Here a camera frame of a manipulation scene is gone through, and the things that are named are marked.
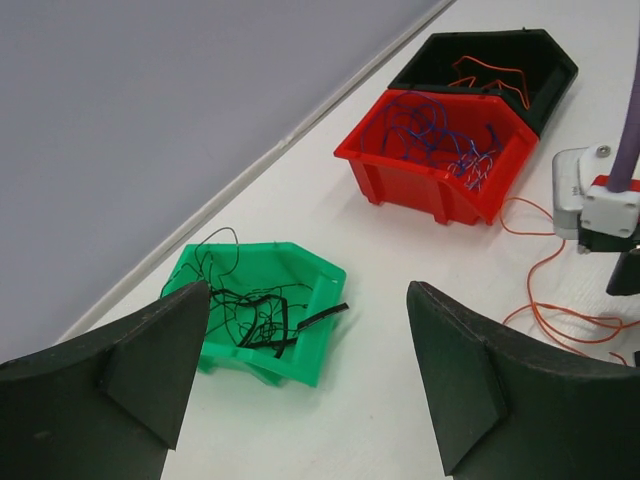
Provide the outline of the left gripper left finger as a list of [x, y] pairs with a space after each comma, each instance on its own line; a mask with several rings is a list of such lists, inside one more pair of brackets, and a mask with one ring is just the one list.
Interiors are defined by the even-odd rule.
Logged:
[[1, 366], [4, 479], [158, 479], [176, 448], [207, 330], [191, 283]]

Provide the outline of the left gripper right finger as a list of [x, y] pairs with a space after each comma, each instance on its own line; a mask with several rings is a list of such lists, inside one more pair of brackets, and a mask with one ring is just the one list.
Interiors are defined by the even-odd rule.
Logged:
[[639, 372], [503, 326], [410, 283], [413, 345], [444, 473], [635, 479]]

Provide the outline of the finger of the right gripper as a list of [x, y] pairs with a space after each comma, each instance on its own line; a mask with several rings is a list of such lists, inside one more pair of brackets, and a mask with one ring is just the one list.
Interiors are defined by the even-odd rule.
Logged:
[[639, 262], [640, 256], [636, 250], [621, 253], [606, 287], [606, 293], [610, 296], [638, 295]]

